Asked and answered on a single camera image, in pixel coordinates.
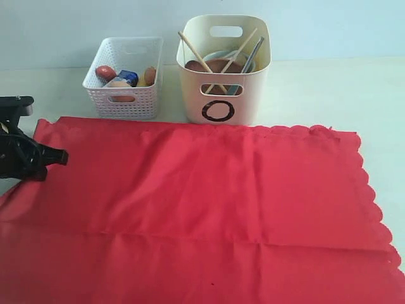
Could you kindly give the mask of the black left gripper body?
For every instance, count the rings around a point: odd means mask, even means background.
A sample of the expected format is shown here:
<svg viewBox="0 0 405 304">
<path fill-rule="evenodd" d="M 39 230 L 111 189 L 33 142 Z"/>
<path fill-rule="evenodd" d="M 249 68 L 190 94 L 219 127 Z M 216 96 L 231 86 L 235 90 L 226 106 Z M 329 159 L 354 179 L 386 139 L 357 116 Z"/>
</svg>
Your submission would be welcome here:
<svg viewBox="0 0 405 304">
<path fill-rule="evenodd" d="M 1 131 L 1 178 L 44 181 L 43 148 L 21 132 Z"/>
</svg>

